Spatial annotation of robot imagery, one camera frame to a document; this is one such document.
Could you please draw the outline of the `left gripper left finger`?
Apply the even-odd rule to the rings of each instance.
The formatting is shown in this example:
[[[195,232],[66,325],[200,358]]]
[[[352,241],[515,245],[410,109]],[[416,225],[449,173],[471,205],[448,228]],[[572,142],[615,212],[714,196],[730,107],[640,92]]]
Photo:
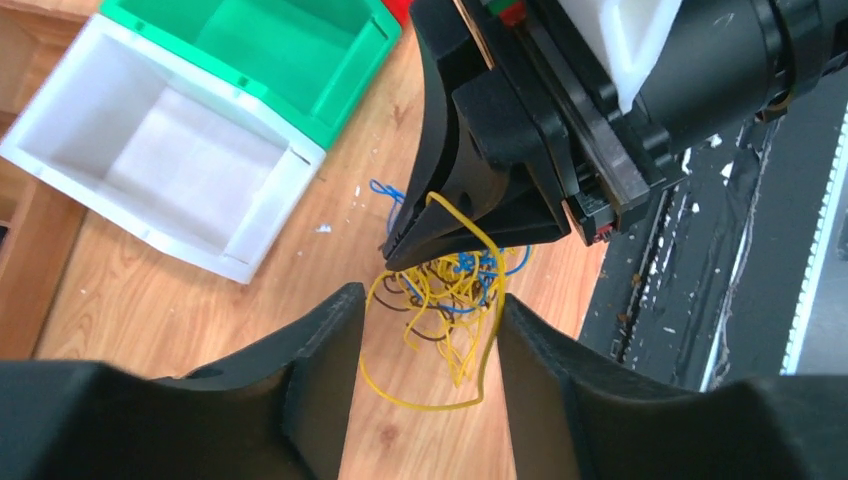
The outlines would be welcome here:
[[[104,362],[1,365],[5,479],[335,479],[365,316],[348,283],[181,378]]]

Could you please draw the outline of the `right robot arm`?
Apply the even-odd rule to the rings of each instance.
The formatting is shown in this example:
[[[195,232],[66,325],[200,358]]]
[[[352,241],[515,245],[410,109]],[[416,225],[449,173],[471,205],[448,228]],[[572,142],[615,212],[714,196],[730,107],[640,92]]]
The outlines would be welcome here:
[[[425,80],[418,152],[383,248],[395,271],[641,221],[683,178],[677,156],[740,120],[771,121],[847,65],[843,1],[615,1],[660,25],[627,94],[573,1],[415,1]]]

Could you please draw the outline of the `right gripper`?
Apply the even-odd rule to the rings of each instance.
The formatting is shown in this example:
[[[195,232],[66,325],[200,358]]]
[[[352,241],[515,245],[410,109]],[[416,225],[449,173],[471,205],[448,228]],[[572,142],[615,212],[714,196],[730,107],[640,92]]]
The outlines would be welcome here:
[[[572,5],[412,3],[425,106],[406,198],[384,245],[388,269],[485,247],[430,193],[501,248],[568,236],[565,214],[591,246],[641,221],[682,180],[668,131],[638,108],[622,109],[623,90],[579,31]],[[504,192],[502,73],[541,131],[565,214],[524,165],[509,171]]]

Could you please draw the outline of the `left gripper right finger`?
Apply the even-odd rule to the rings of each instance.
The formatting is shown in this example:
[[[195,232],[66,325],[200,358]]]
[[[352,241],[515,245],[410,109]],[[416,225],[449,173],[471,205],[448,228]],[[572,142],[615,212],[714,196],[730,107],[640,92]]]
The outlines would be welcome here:
[[[847,380],[766,376],[701,393],[553,328],[513,295],[498,353],[521,479],[843,479]]]

